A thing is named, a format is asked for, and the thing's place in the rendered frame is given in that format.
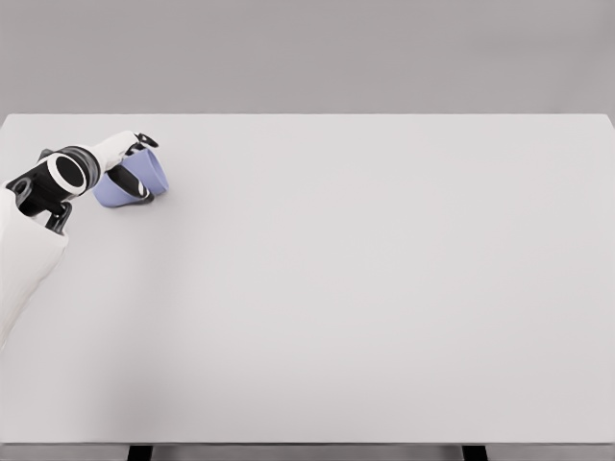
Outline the lavender plastic cup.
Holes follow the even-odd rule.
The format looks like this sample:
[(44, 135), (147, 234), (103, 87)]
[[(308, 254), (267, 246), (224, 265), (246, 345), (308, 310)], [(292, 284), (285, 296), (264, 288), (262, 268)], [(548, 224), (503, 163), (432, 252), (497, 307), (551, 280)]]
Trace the lavender plastic cup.
[(94, 196), (102, 206), (145, 205), (169, 188), (158, 159), (149, 149), (125, 157), (120, 166), (119, 174), (105, 173), (93, 188)]

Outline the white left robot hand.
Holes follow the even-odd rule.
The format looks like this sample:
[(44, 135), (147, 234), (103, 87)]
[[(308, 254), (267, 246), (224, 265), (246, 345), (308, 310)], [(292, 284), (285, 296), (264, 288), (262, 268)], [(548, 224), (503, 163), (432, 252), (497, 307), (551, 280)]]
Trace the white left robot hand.
[(159, 144), (153, 138), (144, 133), (125, 131), (117, 133), (94, 146), (95, 156), (100, 161), (103, 173), (119, 174), (122, 170), (120, 163), (128, 157), (143, 149), (158, 148)]

